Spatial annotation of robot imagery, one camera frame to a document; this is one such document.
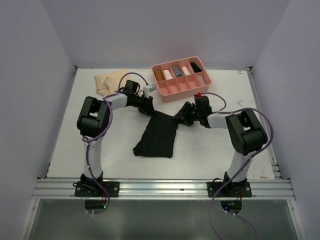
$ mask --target folded black cloth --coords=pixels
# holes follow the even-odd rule
[[[155,111],[140,142],[133,149],[134,155],[172,158],[178,124],[179,121],[172,116]]]

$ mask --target pink organizer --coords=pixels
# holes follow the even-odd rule
[[[195,73],[190,63],[195,63],[202,71]],[[176,77],[172,69],[173,66],[178,67],[181,73],[184,73],[182,67],[186,67],[190,75]],[[168,70],[173,78],[166,80],[164,70]],[[164,80],[157,81],[155,75],[157,71],[162,72]],[[212,83],[204,65],[197,56],[154,65],[152,72],[161,101],[164,103],[191,97],[197,93],[205,93]]]

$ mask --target gray wall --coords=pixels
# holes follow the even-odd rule
[[[0,239],[20,235],[73,82],[73,65],[38,0],[0,7]]]
[[[281,173],[291,178],[308,240],[319,239],[320,1],[292,0],[253,68],[274,125]]]
[[[150,67],[199,56],[209,68],[253,66],[290,0],[42,0],[71,60]]]

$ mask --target tabletop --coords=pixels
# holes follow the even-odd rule
[[[49,178],[79,178],[85,164],[85,147],[77,129],[77,119],[85,97],[102,99],[96,93],[95,76],[112,73],[118,69],[78,69],[59,136],[47,173]],[[151,69],[129,69],[154,83]],[[253,91],[246,71],[207,70],[212,84],[208,92],[224,97],[226,111],[244,107],[256,108]],[[144,82],[136,75],[131,80]],[[188,97],[168,103],[160,100],[158,91],[150,94],[154,109],[175,115],[185,102],[194,102]],[[208,95],[213,111],[219,110],[223,102]],[[173,157],[135,156],[133,148],[141,140],[149,116],[142,115],[137,108],[125,107],[113,112],[113,122],[103,137],[101,165],[104,178],[117,179],[214,179],[223,178],[228,170],[234,148],[225,129],[208,129],[195,122],[193,126],[179,124],[173,148]],[[274,179],[272,158],[267,150],[252,161],[247,178]]]

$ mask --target beige cloth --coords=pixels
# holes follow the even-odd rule
[[[118,90],[120,79],[126,73],[128,73],[128,69],[121,69],[112,73],[95,76],[95,92],[102,96],[113,94]],[[129,76],[125,76],[125,78],[121,82],[120,88],[126,85],[127,80],[130,80]]]

